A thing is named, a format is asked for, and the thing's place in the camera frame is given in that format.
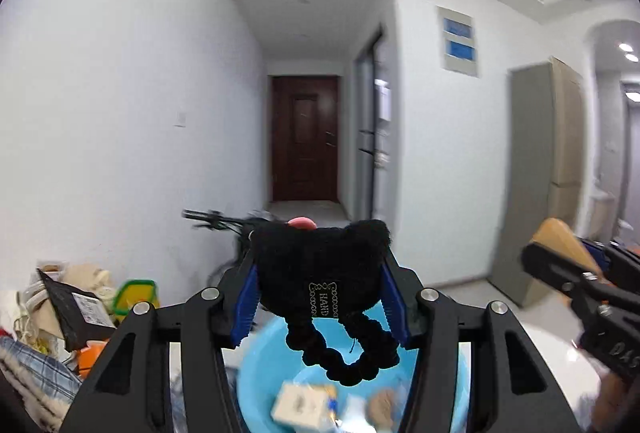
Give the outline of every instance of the pink object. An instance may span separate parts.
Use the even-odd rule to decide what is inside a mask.
[[[316,222],[311,219],[308,219],[306,216],[299,216],[294,218],[293,220],[289,220],[287,222],[290,226],[295,227],[297,229],[306,229],[308,231],[312,231],[313,229],[317,229],[318,226]]]

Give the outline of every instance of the tiled floor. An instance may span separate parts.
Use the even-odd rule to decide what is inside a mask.
[[[440,290],[458,303],[476,307],[486,307],[487,303],[495,300],[504,301],[522,323],[536,325],[567,342],[576,339],[582,331],[580,321],[564,303],[562,296],[557,293],[549,294],[536,305],[520,309],[485,280],[450,286]]]
[[[349,225],[349,220],[342,206],[327,200],[274,202],[268,210],[280,220],[307,217],[316,222],[318,227],[345,227]]]

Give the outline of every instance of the wooden door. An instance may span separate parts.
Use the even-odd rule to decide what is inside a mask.
[[[338,198],[338,77],[272,77],[272,198]]]

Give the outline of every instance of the refrigerator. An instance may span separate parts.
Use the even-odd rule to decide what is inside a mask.
[[[506,205],[489,281],[521,307],[550,290],[523,271],[520,252],[540,224],[574,226],[584,116],[580,76],[556,58],[510,72],[511,144]]]

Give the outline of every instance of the black braided strap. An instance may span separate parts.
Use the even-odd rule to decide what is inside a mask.
[[[391,368],[400,362],[398,342],[391,333],[385,332],[380,323],[367,318],[361,312],[353,312],[338,319],[347,334],[356,339],[362,347],[362,354],[354,363],[347,365],[340,352],[328,348],[322,334],[311,319],[287,319],[289,333],[287,346],[291,350],[302,350],[302,361],[307,366],[319,365],[326,370],[331,381],[343,386],[355,386],[364,381],[372,381],[380,368]]]

